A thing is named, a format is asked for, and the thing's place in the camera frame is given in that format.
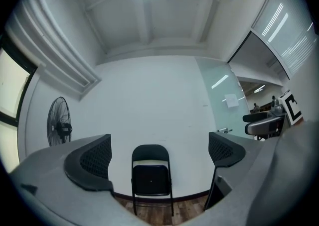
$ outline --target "white wall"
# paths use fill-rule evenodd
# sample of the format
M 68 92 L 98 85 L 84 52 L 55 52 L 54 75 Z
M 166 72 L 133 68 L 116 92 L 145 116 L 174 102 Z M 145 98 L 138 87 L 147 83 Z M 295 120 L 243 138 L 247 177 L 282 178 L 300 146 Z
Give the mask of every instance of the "white wall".
M 82 58 L 95 67 L 97 61 L 104 56 L 101 46 L 85 17 L 78 0 L 45 0 L 51 14 L 65 37 Z
M 278 75 L 255 55 L 239 50 L 230 61 L 230 67 L 240 81 L 282 86 Z
M 79 103 L 39 81 L 28 113 L 27 152 L 48 146 L 47 113 L 53 100 L 64 96 L 72 140 L 112 135 L 109 178 L 115 192 L 131 195 L 131 156 L 141 144 L 168 150 L 174 197 L 208 190 L 214 169 L 208 133 L 216 125 L 195 58 L 134 58 L 100 65 L 97 71 L 102 82 Z
M 272 96 L 278 98 L 283 94 L 282 87 L 276 85 L 266 85 L 265 88 L 258 93 L 254 93 L 246 97 L 249 110 L 254 109 L 254 103 L 258 106 L 263 106 L 272 101 Z
M 265 0 L 221 0 L 207 39 L 214 57 L 228 61 L 248 35 Z
M 304 120 L 319 120 L 319 45 L 311 52 L 292 78 L 287 82 Z

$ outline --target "fan grille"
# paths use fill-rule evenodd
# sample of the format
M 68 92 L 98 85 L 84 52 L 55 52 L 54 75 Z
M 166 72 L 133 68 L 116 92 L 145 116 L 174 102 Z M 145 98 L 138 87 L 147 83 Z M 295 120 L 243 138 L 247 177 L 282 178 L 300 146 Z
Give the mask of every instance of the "fan grille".
M 70 111 L 63 97 L 58 97 L 52 103 L 48 114 L 46 131 L 50 146 L 71 141 Z

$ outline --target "gray office chair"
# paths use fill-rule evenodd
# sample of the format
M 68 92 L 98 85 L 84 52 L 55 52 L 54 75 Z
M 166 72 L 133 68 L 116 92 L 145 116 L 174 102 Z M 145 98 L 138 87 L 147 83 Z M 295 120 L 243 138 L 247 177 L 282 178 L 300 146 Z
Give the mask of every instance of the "gray office chair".
M 246 134 L 267 139 L 281 134 L 286 112 L 282 105 L 276 105 L 268 112 L 244 115 L 243 121 L 248 122 L 245 126 Z
M 214 198 L 216 169 L 219 167 L 230 167 L 241 161 L 246 154 L 245 149 L 241 145 L 236 144 L 214 132 L 209 133 L 208 152 L 215 165 L 215 169 L 204 210 L 211 208 L 217 201 Z

